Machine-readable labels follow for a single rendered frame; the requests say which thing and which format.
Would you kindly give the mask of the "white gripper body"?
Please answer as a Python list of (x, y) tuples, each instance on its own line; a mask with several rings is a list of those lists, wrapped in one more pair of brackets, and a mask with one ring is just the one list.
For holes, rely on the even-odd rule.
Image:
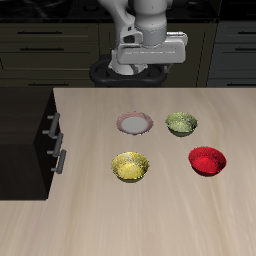
[(188, 37), (183, 32), (168, 32), (166, 40), (156, 46), (142, 43), (120, 43), (117, 61), (120, 64), (172, 64), (183, 63)]

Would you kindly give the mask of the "white plate with pink rim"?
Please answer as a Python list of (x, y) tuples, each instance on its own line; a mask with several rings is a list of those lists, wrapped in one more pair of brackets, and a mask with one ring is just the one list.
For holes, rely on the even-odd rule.
[(116, 121), (117, 128), (126, 134), (141, 135), (153, 127), (153, 120), (143, 112), (129, 112)]

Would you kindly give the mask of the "green bowl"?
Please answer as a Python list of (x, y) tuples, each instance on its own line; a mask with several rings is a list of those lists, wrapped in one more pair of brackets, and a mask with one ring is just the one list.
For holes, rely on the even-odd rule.
[(197, 119), (184, 112), (176, 112), (168, 115), (165, 123), (169, 131), (177, 137), (189, 136), (198, 126)]

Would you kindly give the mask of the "yellow bowl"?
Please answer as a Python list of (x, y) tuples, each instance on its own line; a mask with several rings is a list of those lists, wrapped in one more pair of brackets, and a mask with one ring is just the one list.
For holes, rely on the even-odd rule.
[(124, 152), (112, 160), (111, 169), (121, 181), (134, 183), (146, 175), (149, 161), (140, 153)]

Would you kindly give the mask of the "red bowl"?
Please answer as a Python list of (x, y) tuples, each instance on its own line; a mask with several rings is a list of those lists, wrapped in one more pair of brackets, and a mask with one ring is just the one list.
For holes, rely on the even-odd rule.
[(188, 155), (192, 169), (204, 177), (213, 177), (220, 173), (226, 166), (225, 156), (215, 148), (197, 147)]

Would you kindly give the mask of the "grey kitchen drawer unit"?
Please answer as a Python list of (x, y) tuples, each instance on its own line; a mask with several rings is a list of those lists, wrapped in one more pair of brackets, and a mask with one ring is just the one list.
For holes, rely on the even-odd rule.
[(218, 24), (207, 86), (256, 87), (256, 21)]

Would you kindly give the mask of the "dark kitchen cupboards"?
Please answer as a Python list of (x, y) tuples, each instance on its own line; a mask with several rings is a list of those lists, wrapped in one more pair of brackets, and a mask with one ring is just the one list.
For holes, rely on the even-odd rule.
[[(210, 0), (166, 10), (167, 29), (188, 35), (186, 60), (161, 84), (193, 79), (203, 30), (216, 27)], [(90, 67), (116, 46), (115, 25), (98, 0), (0, 0), (0, 86), (97, 87)]]

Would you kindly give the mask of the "dark wooden cabinet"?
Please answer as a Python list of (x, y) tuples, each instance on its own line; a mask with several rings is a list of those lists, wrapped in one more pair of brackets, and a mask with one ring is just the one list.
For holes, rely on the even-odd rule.
[(51, 88), (0, 88), (0, 200), (46, 200), (59, 156), (53, 151), (58, 134), (48, 130), (57, 112)]

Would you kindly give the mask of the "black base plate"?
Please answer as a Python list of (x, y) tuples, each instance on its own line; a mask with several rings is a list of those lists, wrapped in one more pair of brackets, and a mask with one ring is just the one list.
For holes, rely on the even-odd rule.
[(136, 75), (121, 75), (108, 68), (110, 54), (103, 54), (89, 71), (90, 79), (97, 87), (107, 88), (147, 88), (160, 87), (166, 80), (163, 64), (149, 64), (146, 69)]

